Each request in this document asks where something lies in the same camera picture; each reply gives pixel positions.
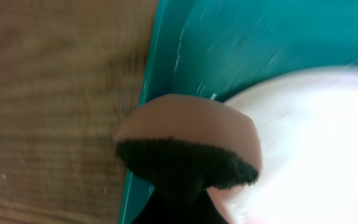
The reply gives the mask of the green and pink sponge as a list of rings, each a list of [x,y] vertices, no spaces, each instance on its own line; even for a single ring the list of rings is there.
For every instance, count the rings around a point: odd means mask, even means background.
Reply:
[[[158,97],[134,111],[116,134],[116,153],[165,200],[188,204],[210,187],[253,184],[262,169],[254,122],[223,103]]]

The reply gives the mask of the white plate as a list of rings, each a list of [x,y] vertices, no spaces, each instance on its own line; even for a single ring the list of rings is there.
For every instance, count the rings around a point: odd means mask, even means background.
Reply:
[[[209,193],[229,223],[358,223],[358,67],[289,73],[227,105],[262,146],[258,181]]]

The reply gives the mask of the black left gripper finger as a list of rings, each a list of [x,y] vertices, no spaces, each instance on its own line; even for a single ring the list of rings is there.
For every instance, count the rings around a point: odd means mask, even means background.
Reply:
[[[175,208],[154,190],[131,224],[228,224],[206,190],[201,191],[189,209]]]

